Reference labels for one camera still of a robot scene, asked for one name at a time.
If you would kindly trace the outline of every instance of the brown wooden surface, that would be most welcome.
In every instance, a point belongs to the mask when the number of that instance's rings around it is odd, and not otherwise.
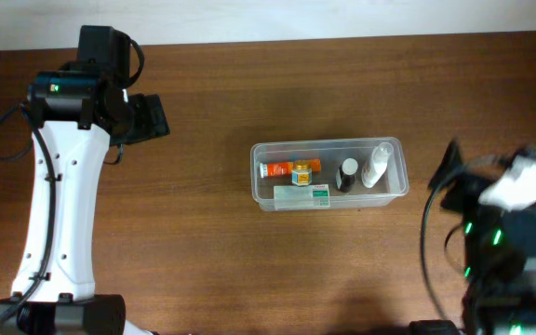
[[[324,334],[436,318],[418,233],[446,145],[458,136],[470,158],[536,143],[536,33],[144,51],[130,92],[158,93],[173,133],[102,168],[93,262],[97,292],[122,294],[131,321],[163,334]],[[74,53],[0,52],[0,115],[36,72]],[[11,153],[28,131],[16,117],[0,135]],[[251,197],[255,143],[380,136],[401,140],[410,182],[385,208],[268,213]],[[0,163],[0,298],[24,247],[31,158]],[[459,220],[436,207],[428,235],[435,288],[456,322],[465,284],[442,244]]]

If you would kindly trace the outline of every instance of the white backdrop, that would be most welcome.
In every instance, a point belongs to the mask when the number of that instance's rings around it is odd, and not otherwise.
[[[76,47],[83,24],[141,45],[536,30],[536,0],[0,0],[0,50]]]

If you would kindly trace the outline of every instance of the plastic container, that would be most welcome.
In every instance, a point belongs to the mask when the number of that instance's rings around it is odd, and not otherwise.
[[[392,144],[394,152],[388,161],[386,171],[378,182],[372,188],[356,182],[349,193],[337,190],[335,176],[341,163],[347,158],[353,158],[359,166],[363,166],[371,157],[373,149],[383,142]],[[262,178],[260,163],[315,158],[320,159],[322,170],[313,175],[312,185],[328,185],[329,204],[325,206],[322,202],[321,206],[307,206],[307,199],[292,197],[284,200],[280,194],[275,200],[275,186],[299,186],[292,185],[290,175]],[[379,207],[386,206],[393,199],[409,192],[405,156],[400,141],[395,138],[260,143],[251,148],[250,163],[251,193],[260,208],[266,211]],[[355,174],[358,181],[361,180],[360,174],[359,169]]]

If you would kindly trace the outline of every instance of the white bottle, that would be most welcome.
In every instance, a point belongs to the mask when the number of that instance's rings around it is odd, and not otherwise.
[[[372,188],[388,168],[388,158],[392,155],[394,147],[388,142],[380,144],[371,153],[369,159],[361,170],[361,181],[367,188]]]

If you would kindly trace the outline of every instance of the green indicator light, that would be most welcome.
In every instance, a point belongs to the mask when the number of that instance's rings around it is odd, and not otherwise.
[[[500,243],[500,237],[502,237],[502,230],[498,229],[498,232],[495,234],[495,237],[493,238],[494,246],[497,246],[498,243]]]
[[[522,335],[522,327],[520,325],[515,325],[510,328],[510,335]]]

